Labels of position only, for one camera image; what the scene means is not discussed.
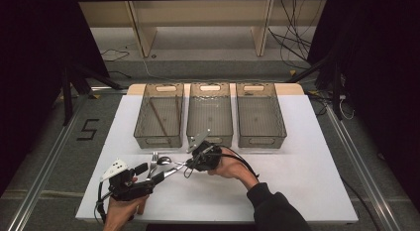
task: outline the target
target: transparent container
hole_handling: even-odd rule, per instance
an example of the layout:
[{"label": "transparent container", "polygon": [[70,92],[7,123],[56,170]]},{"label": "transparent container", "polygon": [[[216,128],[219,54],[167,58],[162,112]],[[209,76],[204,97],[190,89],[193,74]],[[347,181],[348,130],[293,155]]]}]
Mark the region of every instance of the transparent container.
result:
[{"label": "transparent container", "polygon": [[192,136],[210,129],[206,141],[232,146],[233,123],[229,83],[191,83],[186,135]]},{"label": "transparent container", "polygon": [[134,132],[140,148],[182,147],[183,84],[147,84]]},{"label": "transparent container", "polygon": [[279,149],[287,136],[273,83],[237,83],[238,147]]}]

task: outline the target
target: person's left hand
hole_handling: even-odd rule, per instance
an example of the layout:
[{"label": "person's left hand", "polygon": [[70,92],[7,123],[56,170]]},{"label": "person's left hand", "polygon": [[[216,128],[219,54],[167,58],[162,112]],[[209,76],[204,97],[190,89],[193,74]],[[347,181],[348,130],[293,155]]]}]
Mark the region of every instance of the person's left hand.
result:
[{"label": "person's left hand", "polygon": [[130,201],[117,201],[110,197],[104,230],[121,230],[132,215],[143,214],[148,198],[149,195],[146,195]]}]

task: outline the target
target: human hand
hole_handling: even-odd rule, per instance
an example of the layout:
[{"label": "human hand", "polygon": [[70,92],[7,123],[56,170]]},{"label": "human hand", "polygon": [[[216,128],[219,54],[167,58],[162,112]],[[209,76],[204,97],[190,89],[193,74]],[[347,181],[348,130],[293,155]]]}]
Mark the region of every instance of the human hand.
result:
[{"label": "human hand", "polygon": [[148,198],[149,195],[146,195],[130,201],[117,201],[113,197],[110,197],[104,231],[121,230],[132,215],[136,213],[143,214]]},{"label": "human hand", "polygon": [[[226,148],[221,148],[222,154],[235,156],[235,153]],[[257,178],[242,164],[240,161],[228,157],[222,157],[219,166],[215,170],[207,172],[210,175],[217,174],[224,178],[239,179],[242,184],[251,189],[254,185],[259,183]]]}]

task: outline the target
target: sweatshirt cuff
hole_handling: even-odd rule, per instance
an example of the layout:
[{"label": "sweatshirt cuff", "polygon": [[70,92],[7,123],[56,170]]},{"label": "sweatshirt cuff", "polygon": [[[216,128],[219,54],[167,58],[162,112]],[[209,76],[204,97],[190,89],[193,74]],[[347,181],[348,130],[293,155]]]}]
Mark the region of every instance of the sweatshirt cuff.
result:
[{"label": "sweatshirt cuff", "polygon": [[269,191],[268,185],[263,182],[254,185],[250,190],[248,190],[247,197],[253,204],[253,207],[257,208],[264,201],[271,198],[272,193]]}]

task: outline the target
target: black sleeve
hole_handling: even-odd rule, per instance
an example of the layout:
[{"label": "black sleeve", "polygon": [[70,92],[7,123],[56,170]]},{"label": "black sleeve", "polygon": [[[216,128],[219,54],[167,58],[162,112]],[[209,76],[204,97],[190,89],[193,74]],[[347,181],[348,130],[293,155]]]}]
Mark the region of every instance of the black sleeve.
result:
[{"label": "black sleeve", "polygon": [[308,223],[286,199],[277,192],[272,194],[266,183],[259,183],[247,193],[254,207],[254,219],[259,231],[306,231]]}]

